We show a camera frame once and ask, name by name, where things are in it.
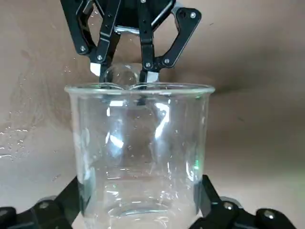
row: glass beaker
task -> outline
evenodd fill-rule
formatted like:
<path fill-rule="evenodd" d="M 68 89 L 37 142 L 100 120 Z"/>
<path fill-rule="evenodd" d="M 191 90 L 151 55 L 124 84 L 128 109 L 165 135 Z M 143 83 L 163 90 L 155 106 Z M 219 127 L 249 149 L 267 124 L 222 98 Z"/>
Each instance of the glass beaker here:
<path fill-rule="evenodd" d="M 201 203 L 208 100 L 197 84 L 68 86 L 89 229 L 187 229 Z"/>

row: brown wall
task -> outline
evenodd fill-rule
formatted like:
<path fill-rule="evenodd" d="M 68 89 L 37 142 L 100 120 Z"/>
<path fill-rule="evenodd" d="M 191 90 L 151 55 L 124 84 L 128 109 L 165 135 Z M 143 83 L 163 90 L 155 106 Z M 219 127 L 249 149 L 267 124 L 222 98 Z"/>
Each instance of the brown wall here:
<path fill-rule="evenodd" d="M 217 89 L 206 173 L 222 195 L 239 199 L 247 210 L 276 208 L 302 228 L 305 2 L 180 2 L 199 9 L 203 19 L 176 68 L 164 71 L 162 80 Z M 95 32 L 100 21 L 98 15 L 91 18 Z M 74 176 L 63 88 L 97 79 L 74 50 L 59 0 L 2 0 L 0 29 L 0 155 L 11 155 L 0 158 L 0 206 L 21 210 L 57 194 Z M 155 35 L 157 53 L 175 33 L 173 21 L 165 22 Z M 138 62 L 138 43 L 124 36 L 115 61 Z"/>

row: beaker rim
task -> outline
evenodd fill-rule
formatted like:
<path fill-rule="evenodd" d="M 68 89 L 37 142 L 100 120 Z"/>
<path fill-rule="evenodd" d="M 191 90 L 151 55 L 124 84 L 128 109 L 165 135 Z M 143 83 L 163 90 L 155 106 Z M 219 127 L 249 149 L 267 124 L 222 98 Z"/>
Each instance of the beaker rim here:
<path fill-rule="evenodd" d="M 69 94 L 211 94 L 215 88 L 195 83 L 138 83 L 121 86 L 114 83 L 67 85 Z"/>

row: glass bulb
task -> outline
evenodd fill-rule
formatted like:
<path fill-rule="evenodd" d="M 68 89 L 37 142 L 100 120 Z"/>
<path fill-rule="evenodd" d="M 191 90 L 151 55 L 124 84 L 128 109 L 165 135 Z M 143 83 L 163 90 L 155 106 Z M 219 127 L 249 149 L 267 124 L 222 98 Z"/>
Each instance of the glass bulb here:
<path fill-rule="evenodd" d="M 139 82 L 141 69 L 139 63 L 113 64 L 104 73 L 104 79 L 117 85 L 134 85 Z"/>

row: metal pin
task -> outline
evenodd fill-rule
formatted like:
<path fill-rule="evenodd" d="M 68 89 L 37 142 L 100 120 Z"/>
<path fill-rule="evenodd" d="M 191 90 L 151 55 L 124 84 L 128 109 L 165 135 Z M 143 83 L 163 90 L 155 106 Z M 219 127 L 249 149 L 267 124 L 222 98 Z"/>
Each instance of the metal pin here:
<path fill-rule="evenodd" d="M 39 208 L 45 209 L 45 208 L 47 208 L 48 206 L 49 206 L 49 203 L 47 203 L 47 202 L 42 202 L 42 203 L 39 205 Z"/>
<path fill-rule="evenodd" d="M 0 211 L 0 217 L 1 217 L 1 216 L 4 216 L 6 213 L 8 213 L 7 210 L 1 210 L 1 211 Z"/>
<path fill-rule="evenodd" d="M 229 203 L 229 202 L 225 202 L 224 203 L 224 207 L 228 210 L 232 210 L 233 209 L 233 204 Z"/>
<path fill-rule="evenodd" d="M 266 210 L 264 212 L 264 215 L 269 218 L 269 219 L 274 219 L 275 218 L 275 214 L 272 211 Z"/>
<path fill-rule="evenodd" d="M 195 17 L 196 17 L 196 13 L 195 13 L 195 12 L 192 12 L 192 13 L 191 13 L 191 18 L 194 19 Z"/>

